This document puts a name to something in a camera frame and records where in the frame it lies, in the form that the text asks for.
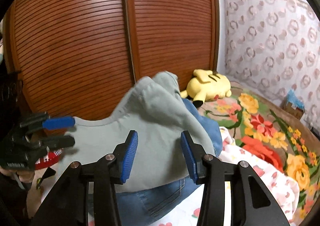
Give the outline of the person's left hand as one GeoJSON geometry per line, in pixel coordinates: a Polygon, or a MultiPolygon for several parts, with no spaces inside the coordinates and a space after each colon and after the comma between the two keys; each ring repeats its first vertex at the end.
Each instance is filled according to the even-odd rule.
{"type": "Polygon", "coordinates": [[[11,179],[18,178],[20,182],[24,184],[32,183],[35,177],[35,171],[27,170],[6,170],[3,167],[0,168],[1,173],[5,176],[10,177],[11,179]]]}

